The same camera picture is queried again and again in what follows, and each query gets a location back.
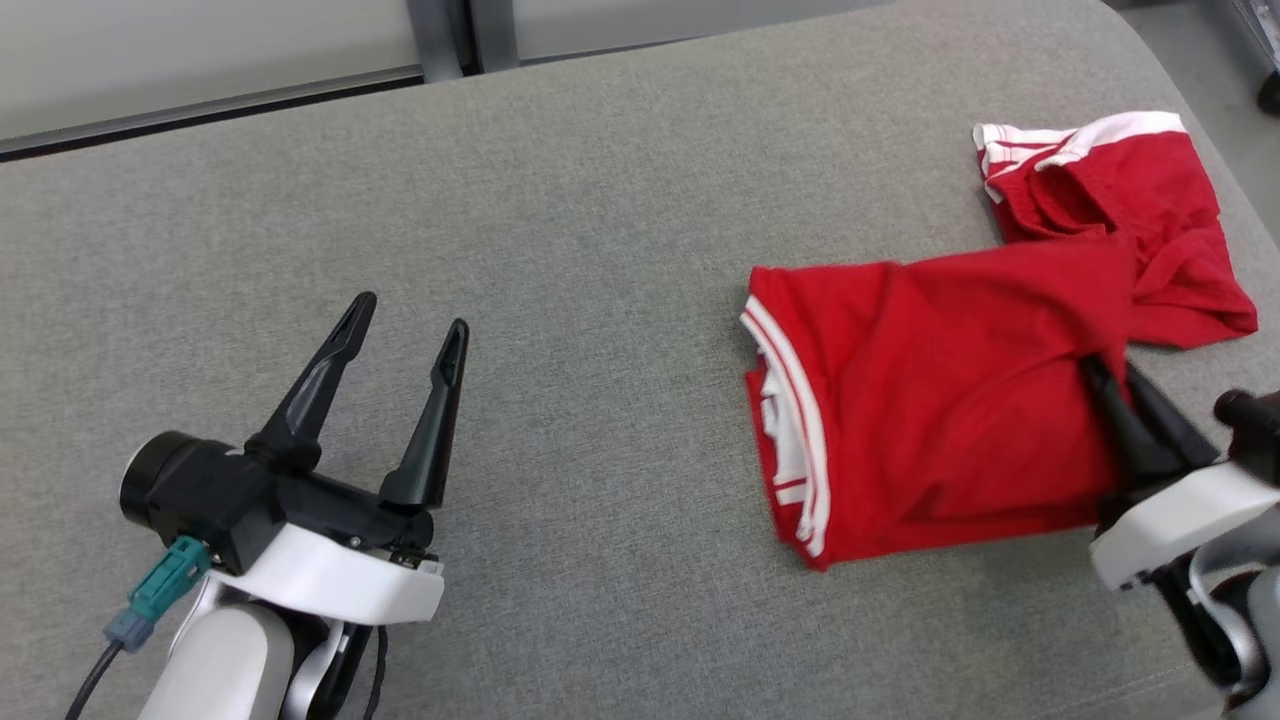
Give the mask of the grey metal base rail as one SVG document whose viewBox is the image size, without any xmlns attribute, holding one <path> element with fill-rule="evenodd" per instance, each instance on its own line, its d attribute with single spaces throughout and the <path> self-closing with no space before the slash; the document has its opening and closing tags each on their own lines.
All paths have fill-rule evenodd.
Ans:
<svg viewBox="0 0 1280 720">
<path fill-rule="evenodd" d="M 0 163 L 69 152 L 174 129 L 408 88 L 422 83 L 424 77 L 420 67 L 399 67 L 0 138 Z"/>
</svg>

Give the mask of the grey metal partition post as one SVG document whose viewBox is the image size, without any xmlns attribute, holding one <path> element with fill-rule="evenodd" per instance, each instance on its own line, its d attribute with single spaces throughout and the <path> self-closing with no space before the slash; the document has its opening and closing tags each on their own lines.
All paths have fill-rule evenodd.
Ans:
<svg viewBox="0 0 1280 720">
<path fill-rule="evenodd" d="M 515 0 L 404 0 L 424 82 L 520 67 Z"/>
</svg>

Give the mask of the grey metal bracket frame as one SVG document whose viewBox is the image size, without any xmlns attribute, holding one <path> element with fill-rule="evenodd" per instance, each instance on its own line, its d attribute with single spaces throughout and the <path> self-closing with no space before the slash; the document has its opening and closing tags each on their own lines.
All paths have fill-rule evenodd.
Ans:
<svg viewBox="0 0 1280 720">
<path fill-rule="evenodd" d="M 1231 0 L 1231 4 L 1268 68 L 1256 105 L 1263 114 L 1280 119 L 1280 0 Z"/>
</svg>

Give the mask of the red basketball jersey white trim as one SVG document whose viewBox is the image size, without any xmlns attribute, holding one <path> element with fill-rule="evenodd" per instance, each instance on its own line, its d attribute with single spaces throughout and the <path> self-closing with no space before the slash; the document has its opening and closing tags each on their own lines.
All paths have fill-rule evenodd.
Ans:
<svg viewBox="0 0 1280 720">
<path fill-rule="evenodd" d="M 1123 375 L 1133 270 L 1096 241 L 754 266 L 740 320 L 777 539 L 823 571 L 1096 524 L 1117 470 L 1079 361 Z"/>
</svg>

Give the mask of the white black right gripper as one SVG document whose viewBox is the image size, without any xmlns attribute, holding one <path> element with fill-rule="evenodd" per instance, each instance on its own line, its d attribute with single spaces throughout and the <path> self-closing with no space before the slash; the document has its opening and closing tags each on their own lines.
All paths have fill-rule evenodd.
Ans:
<svg viewBox="0 0 1280 720">
<path fill-rule="evenodd" d="M 1138 368 L 1126 369 L 1135 411 L 1101 356 L 1083 357 L 1080 369 L 1119 466 L 1120 489 L 1133 492 L 1161 482 L 1161 447 L 1185 469 L 1203 468 L 1126 510 L 1091 543 L 1091 561 L 1103 587 L 1120 591 L 1142 573 L 1280 503 L 1280 489 L 1239 464 L 1211 465 L 1219 450 Z"/>
</svg>

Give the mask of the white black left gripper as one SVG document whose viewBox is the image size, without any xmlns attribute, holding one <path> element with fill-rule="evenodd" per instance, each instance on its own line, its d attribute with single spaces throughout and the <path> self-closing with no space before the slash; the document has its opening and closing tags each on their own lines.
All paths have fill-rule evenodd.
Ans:
<svg viewBox="0 0 1280 720">
<path fill-rule="evenodd" d="M 310 473 L 319 436 L 347 365 L 362 348 L 378 296 L 357 293 L 244 452 L 278 471 Z M 468 354 L 457 318 L 430 370 L 431 392 L 399 465 L 379 497 L 317 475 L 248 474 L 210 480 L 218 511 L 248 503 L 250 547 L 223 550 L 234 562 L 212 578 L 283 609 L 365 626 L 425 623 L 444 591 L 430 560 L 444 503 Z"/>
</svg>

